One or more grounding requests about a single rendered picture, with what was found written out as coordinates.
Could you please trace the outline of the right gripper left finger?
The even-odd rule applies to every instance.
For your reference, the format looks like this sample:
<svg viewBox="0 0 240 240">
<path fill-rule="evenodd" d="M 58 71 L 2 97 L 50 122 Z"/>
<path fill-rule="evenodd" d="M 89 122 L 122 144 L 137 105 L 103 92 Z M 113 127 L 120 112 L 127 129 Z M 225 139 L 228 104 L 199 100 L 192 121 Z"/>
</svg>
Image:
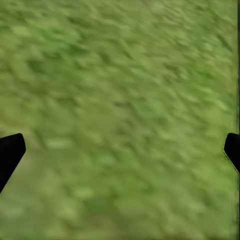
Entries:
<svg viewBox="0 0 240 240">
<path fill-rule="evenodd" d="M 26 152 L 22 133 L 0 138 L 0 193 Z"/>
</svg>

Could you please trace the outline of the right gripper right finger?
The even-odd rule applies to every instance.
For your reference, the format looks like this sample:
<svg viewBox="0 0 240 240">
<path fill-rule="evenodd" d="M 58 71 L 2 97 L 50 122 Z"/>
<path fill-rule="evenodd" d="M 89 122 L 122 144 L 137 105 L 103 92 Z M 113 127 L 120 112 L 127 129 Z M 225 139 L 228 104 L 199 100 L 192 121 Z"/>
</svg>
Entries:
<svg viewBox="0 0 240 240">
<path fill-rule="evenodd" d="M 227 135 L 224 151 L 240 173 L 240 135 L 229 133 Z"/>
</svg>

